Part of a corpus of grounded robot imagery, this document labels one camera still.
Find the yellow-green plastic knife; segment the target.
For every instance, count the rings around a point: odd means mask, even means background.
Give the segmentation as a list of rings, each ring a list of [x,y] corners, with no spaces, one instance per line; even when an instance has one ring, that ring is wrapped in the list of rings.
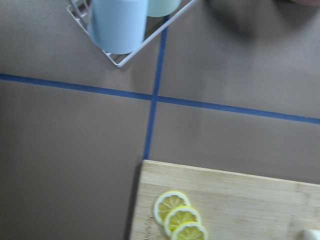
[[[303,240],[320,240],[320,230],[308,229],[303,232]]]

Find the light green cup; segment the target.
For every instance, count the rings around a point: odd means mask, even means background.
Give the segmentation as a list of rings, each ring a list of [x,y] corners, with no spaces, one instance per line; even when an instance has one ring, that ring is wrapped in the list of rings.
[[[173,13],[181,4],[181,0],[149,0],[148,17],[164,17]]]

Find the light blue cup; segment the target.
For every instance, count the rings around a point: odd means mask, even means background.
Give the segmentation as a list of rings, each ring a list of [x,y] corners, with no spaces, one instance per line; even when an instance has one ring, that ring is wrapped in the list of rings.
[[[111,54],[135,51],[144,40],[148,3],[147,0],[93,0],[87,27],[91,41]]]

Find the bamboo cutting board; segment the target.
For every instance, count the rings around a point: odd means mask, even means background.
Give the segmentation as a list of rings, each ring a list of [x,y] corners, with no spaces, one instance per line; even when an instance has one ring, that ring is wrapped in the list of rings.
[[[169,190],[189,198],[211,240],[301,240],[320,228],[317,184],[145,160],[131,240],[167,238],[153,206]]]

